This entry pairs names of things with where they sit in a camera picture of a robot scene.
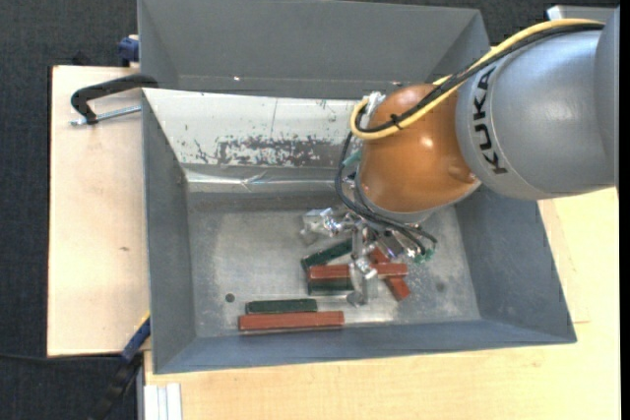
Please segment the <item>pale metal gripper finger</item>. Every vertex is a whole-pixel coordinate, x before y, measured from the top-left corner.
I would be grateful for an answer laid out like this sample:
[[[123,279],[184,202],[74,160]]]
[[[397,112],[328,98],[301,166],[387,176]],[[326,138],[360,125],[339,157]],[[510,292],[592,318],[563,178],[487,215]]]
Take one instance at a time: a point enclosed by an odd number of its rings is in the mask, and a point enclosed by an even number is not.
[[[343,230],[346,212],[341,208],[309,210],[302,216],[300,237],[305,243],[313,243],[320,236],[335,237]]]
[[[354,307],[369,304],[379,297],[378,271],[365,259],[357,259],[348,266],[352,292],[346,300]]]

